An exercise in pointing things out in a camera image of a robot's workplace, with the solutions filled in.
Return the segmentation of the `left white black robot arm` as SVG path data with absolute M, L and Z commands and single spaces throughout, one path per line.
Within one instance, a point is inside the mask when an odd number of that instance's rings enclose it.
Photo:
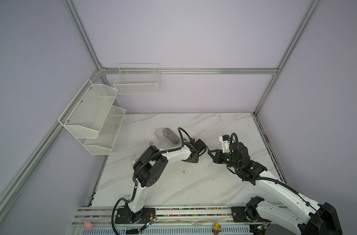
M 198 163 L 199 156 L 206 150 L 205 143 L 197 141 L 184 142 L 182 146 L 169 149 L 148 147 L 133 166 L 134 189 L 127 208 L 132 213 L 139 213 L 145 206 L 147 188 L 154 185 L 169 163 L 178 161 Z

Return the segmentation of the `white two-tier mesh shelf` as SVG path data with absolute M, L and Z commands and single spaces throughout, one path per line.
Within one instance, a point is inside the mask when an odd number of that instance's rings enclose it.
M 87 80 L 58 122 L 91 154 L 109 155 L 126 110 L 115 105 L 118 90 Z

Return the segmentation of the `clear plastic cup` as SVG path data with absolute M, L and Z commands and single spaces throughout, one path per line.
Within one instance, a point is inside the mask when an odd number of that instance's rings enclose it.
M 164 144 L 167 140 L 167 130 L 165 128 L 156 129 L 155 137 L 159 144 Z

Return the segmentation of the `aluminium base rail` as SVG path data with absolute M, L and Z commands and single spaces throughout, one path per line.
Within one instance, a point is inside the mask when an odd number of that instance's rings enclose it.
M 250 222 L 239 216 L 245 205 L 146 207 L 141 217 L 132 223 L 124 208 L 81 207 L 69 229 L 70 235 L 213 235 L 215 223 L 220 224 L 219 235 L 261 235 L 268 220 Z M 83 227 L 93 223 L 91 231 Z

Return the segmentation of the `silver wrench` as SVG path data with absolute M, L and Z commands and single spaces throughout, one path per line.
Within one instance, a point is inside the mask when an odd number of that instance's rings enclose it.
M 144 151 L 146 151 L 146 150 L 147 150 L 150 146 L 152 146 L 153 144 L 154 144 L 153 142 L 150 142 L 150 143 L 149 143 L 149 146 L 148 146 Z

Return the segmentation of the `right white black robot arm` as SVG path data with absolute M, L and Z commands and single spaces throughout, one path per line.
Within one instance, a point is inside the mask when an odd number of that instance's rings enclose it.
M 245 182 L 263 189 L 288 209 L 274 206 L 260 196 L 247 203 L 239 216 L 250 222 L 264 219 L 276 223 L 296 235 L 341 235 L 343 233 L 336 209 L 329 203 L 320 204 L 275 177 L 265 166 L 253 161 L 241 143 L 222 142 L 222 149 L 208 154 L 216 164 L 225 164 L 231 173 Z

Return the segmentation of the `pink eraser block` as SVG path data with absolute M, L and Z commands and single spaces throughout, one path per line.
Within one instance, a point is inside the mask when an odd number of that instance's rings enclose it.
M 85 221 L 84 224 L 83 224 L 83 227 L 86 229 L 86 230 L 89 230 L 91 231 L 92 228 L 93 228 L 93 223 L 89 222 L 89 221 Z

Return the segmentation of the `grey fabric glasses case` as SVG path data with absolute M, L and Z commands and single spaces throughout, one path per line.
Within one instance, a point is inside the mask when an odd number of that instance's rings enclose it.
M 167 139 L 175 144 L 175 145 L 178 145 L 181 143 L 181 138 L 175 133 L 173 132 L 171 129 L 169 128 L 164 128 L 164 130 L 166 131 L 167 133 Z

